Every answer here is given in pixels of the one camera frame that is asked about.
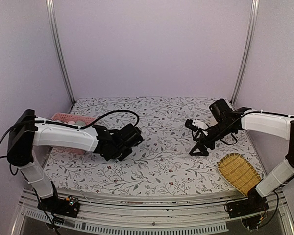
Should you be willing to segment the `green towel with panda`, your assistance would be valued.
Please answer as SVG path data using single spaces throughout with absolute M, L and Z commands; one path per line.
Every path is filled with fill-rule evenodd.
M 76 125 L 85 126 L 85 122 L 83 122 L 83 121 L 77 121 L 76 122 Z

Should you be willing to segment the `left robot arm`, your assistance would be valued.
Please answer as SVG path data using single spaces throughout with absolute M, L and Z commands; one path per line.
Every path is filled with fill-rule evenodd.
M 122 129 L 108 129 L 97 125 L 110 111 L 86 125 L 71 125 L 39 117 L 32 109 L 25 110 L 17 122 L 9 127 L 0 139 L 8 138 L 5 158 L 16 167 L 36 190 L 39 198 L 52 212 L 60 212 L 63 202 L 42 167 L 36 162 L 35 147 L 72 148 L 100 155 L 106 161 L 122 161 L 132 153 L 132 148 L 143 142 L 138 124 L 128 124 Z

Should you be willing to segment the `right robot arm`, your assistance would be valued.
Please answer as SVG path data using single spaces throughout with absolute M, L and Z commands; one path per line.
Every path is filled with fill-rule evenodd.
M 185 126 L 193 133 L 191 156 L 208 156 L 218 141 L 227 145 L 224 137 L 247 131 L 267 171 L 260 175 L 240 153 L 230 153 L 218 162 L 221 176 L 241 194 L 248 197 L 244 210 L 255 213 L 263 198 L 294 178 L 294 115 L 255 110 L 248 107 L 232 109 L 224 99 L 209 106 L 215 120 L 207 125 L 198 119 L 188 119 Z

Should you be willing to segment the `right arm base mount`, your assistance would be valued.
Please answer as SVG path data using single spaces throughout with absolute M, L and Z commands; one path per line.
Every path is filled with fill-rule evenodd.
M 249 199 L 231 200 L 224 205 L 224 210 L 228 213 L 230 218 L 237 218 L 251 215 L 254 213 L 265 212 L 269 209 L 266 199 L 253 203 Z

